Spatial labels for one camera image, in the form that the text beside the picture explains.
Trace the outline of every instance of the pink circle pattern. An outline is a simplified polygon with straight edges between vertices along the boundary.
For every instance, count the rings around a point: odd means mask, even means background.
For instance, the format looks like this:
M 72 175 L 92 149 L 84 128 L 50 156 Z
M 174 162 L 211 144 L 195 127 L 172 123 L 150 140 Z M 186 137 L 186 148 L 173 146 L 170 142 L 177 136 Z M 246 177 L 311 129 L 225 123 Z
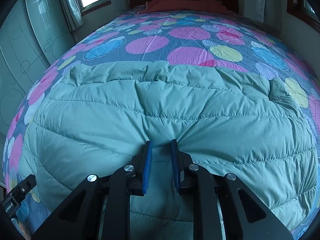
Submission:
M 86 46 L 86 44 L 83 44 L 83 43 L 77 44 L 71 50 L 69 50 L 65 55 L 63 55 L 62 59 L 66 59 L 68 57 L 71 57 L 72 55 L 81 51 L 85 46 Z
M 311 83 L 313 84 L 313 86 L 315 87 L 316 91 L 317 91 L 318 94 L 320 95 L 320 87 L 318 86 L 318 84 L 316 83 L 316 81 L 312 80 Z
M 52 68 L 54 68 L 56 66 L 56 64 L 59 62 L 59 58 L 45 71 L 45 73 L 47 73 L 48 71 L 52 70 Z
M 309 97 L 309 107 L 312 117 L 316 122 L 318 132 L 320 133 L 320 101 L 318 101 L 313 95 Z
M 299 68 L 307 72 L 309 71 L 307 65 L 303 61 L 299 60 L 295 55 L 291 53 L 287 53 L 287 54 L 290 57 L 291 61 L 295 63 Z
M 29 106 L 33 105 L 40 97 L 41 95 L 50 87 L 55 77 L 58 75 L 58 72 L 56 71 L 58 67 L 52 68 L 50 71 L 48 71 L 42 79 L 39 81 L 37 87 L 33 90 L 33 92 L 30 95 L 28 104 Z
M 175 22 L 175 21 L 176 19 L 172 19 L 172 18 L 161 18 L 160 20 L 153 21 L 152 24 L 160 24 L 164 22 Z
M 237 26 L 237 24 L 235 22 L 230 21 L 230 20 L 220 20 L 220 22 L 226 23 L 226 24 L 230 24 L 230 25 L 233 25 L 233 26 Z
M 247 71 L 245 68 L 239 66 L 236 63 L 230 62 L 230 61 L 216 60 L 215 64 L 216 64 L 215 66 L 227 67 L 227 68 L 230 68 L 230 69 L 233 69 L 233 70 L 249 73 L 249 71 Z
M 244 40 L 242 40 L 243 34 L 235 30 L 234 28 L 219 26 L 220 31 L 217 37 L 232 45 L 245 45 Z
M 4 182 L 5 182 L 5 185 L 7 186 L 7 192 L 11 191 L 10 186 L 9 186 L 9 181 L 10 181 L 9 173 L 6 173 L 5 178 L 4 178 Z
M 10 159 L 9 159 L 9 169 L 14 167 L 15 171 L 18 170 L 18 163 L 22 153 L 22 144 L 23 144 L 23 138 L 22 138 L 22 134 L 20 133 L 17 136 L 17 138 L 14 140 L 14 143 L 12 146 Z
M 207 52 L 205 49 L 196 47 L 179 47 L 172 50 L 168 55 L 168 62 L 171 65 L 200 65 L 202 62 L 208 60 L 214 60 L 212 54 Z
M 143 22 L 145 22 L 146 21 L 146 19 L 137 19 L 137 20 L 135 20 L 135 21 L 132 21 L 132 22 L 130 22 L 131 24 L 140 24 L 140 23 L 143 23 Z
M 11 122 L 11 125 L 10 125 L 10 128 L 8 130 L 7 138 L 11 138 L 11 136 L 12 136 L 12 134 L 13 134 L 16 126 L 17 126 L 17 122 L 19 121 L 19 119 L 20 119 L 20 117 L 22 115 L 23 109 L 24 109 L 24 106 L 19 109 L 18 113 L 13 118 L 13 120 Z
M 200 63 L 199 66 L 215 67 L 216 66 L 216 60 L 215 59 L 206 60 L 206 61 Z
M 308 80 L 307 76 L 305 75 L 303 70 L 300 68 L 299 64 L 294 63 L 292 60 L 288 58 L 285 58 L 284 61 L 295 73 L 299 74 L 300 77 L 302 77 L 304 80 Z
M 143 54 L 161 49 L 169 43 L 168 38 L 162 36 L 148 36 L 131 41 L 125 50 L 131 54 Z
M 102 35 L 101 37 L 99 37 L 99 38 L 96 38 L 96 39 L 94 39 L 94 40 L 92 40 L 92 41 L 89 41 L 88 42 L 88 45 L 89 44 L 92 44 L 92 43 L 96 43 L 97 45 L 99 45 L 99 44 L 101 44 L 101 43 L 103 43 L 104 41 L 106 41 L 107 39 L 109 39 L 109 38 L 111 38 L 111 37 L 113 37 L 113 36 L 115 36 L 115 35 L 117 35 L 117 34 L 119 34 L 120 32 L 111 32 L 111 33 L 107 33 L 107 34 L 105 34 L 105 35 Z
M 268 37 L 258 34 L 258 35 L 254 35 L 254 37 L 258 40 L 263 42 L 264 44 L 266 44 L 269 47 L 274 47 L 274 44 L 272 44 L 270 41 L 267 40 Z
M 137 30 L 138 31 L 151 31 L 151 30 L 159 29 L 159 28 L 161 28 L 161 26 L 162 25 L 159 25 L 159 24 L 143 25 L 143 26 L 140 26 Z
M 211 38 L 209 32 L 198 27 L 175 28 L 169 32 L 169 35 L 186 40 L 207 40 Z

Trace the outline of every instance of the yellow circle pattern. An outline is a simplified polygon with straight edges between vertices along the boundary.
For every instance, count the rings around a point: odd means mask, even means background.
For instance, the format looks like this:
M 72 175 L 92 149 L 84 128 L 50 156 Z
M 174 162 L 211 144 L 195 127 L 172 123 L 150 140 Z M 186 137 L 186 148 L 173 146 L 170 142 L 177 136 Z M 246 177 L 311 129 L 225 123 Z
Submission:
M 167 25 L 172 25 L 172 24 L 176 24 L 177 22 L 164 22 L 163 25 L 167 26 Z
M 181 19 L 181 18 L 185 18 L 186 15 L 178 14 L 178 15 L 171 15 L 170 17 L 171 17 L 171 18 L 174 18 L 174 19 Z
M 129 32 L 128 34 L 136 34 L 136 33 L 140 33 L 140 32 L 142 32 L 142 31 L 140 31 L 140 30 L 135 30 L 135 31 Z
M 210 47 L 210 51 L 217 57 L 220 57 L 224 60 L 239 62 L 243 60 L 241 53 L 233 48 L 228 46 L 218 45 L 216 47 Z
M 68 65 L 71 61 L 73 61 L 76 58 L 76 56 L 72 56 L 67 58 L 61 65 L 58 67 L 58 70 L 64 68 L 66 65 Z
M 285 86 L 289 94 L 296 100 L 299 106 L 307 108 L 309 106 L 308 97 L 299 83 L 292 78 L 285 79 Z

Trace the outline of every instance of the wall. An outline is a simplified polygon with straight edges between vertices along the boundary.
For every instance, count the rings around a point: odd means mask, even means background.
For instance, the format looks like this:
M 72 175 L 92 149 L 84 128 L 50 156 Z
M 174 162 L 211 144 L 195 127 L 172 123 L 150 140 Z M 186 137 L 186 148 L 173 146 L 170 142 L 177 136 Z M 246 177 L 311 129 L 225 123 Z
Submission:
M 96 29 L 111 22 L 125 12 L 113 12 L 112 5 L 106 5 L 82 16 L 84 25 L 73 31 L 76 42 L 82 41 L 86 36 L 93 33 Z
M 18 0 L 13 6 L 0 28 L 0 160 L 23 98 L 50 64 L 74 44 L 59 0 Z
M 320 78 L 320 33 L 305 22 L 287 13 L 287 0 L 282 4 L 282 30 L 280 39 L 306 59 Z
M 239 14 L 243 14 L 244 0 L 239 0 Z M 92 11 L 83 16 L 84 25 L 73 31 L 73 35 L 76 39 L 76 42 L 80 42 L 86 36 L 94 32 L 96 29 L 101 26 L 111 22 L 118 16 L 122 15 L 124 12 L 113 12 L 112 5 L 107 5 L 102 8 L 99 8 L 95 11 Z

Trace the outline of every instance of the black bracket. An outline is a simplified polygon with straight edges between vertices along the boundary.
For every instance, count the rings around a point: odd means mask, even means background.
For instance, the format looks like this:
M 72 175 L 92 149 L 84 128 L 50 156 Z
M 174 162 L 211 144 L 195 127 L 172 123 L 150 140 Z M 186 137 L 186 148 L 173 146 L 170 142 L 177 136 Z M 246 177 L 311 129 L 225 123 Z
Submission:
M 5 213 L 11 219 L 15 212 L 21 206 L 21 202 L 26 198 L 26 195 L 36 186 L 36 177 L 30 174 L 17 186 L 15 186 L 2 200 L 2 206 Z
M 193 195 L 194 240 L 222 239 L 217 197 L 227 240 L 292 240 L 290 231 L 233 173 L 211 174 L 171 141 L 173 178 L 180 195 Z
M 94 240 L 108 196 L 102 240 L 130 239 L 130 195 L 143 196 L 149 183 L 152 144 L 112 175 L 86 177 L 33 234 L 32 240 Z

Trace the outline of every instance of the white wall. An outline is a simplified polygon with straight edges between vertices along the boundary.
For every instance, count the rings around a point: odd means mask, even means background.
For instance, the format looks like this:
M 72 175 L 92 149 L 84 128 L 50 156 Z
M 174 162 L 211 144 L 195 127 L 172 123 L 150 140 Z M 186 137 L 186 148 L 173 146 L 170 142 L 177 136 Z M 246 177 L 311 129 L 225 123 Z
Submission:
M 287 0 L 282 4 L 282 30 L 280 39 L 307 60 L 320 78 L 320 33 L 305 22 L 287 13 Z
M 243 14 L 244 0 L 239 0 L 239 14 Z M 124 12 L 114 13 L 112 5 L 101 7 L 83 16 L 84 25 L 73 31 L 76 42 L 80 42 L 96 29 L 111 22 Z
M 4 143 L 24 96 L 49 66 L 31 27 L 26 1 L 18 0 L 0 28 L 0 142 Z
M 111 22 L 124 12 L 113 12 L 112 5 L 106 5 L 82 16 L 84 25 L 73 31 L 76 42 L 82 41 L 86 36 L 93 33 L 96 29 Z

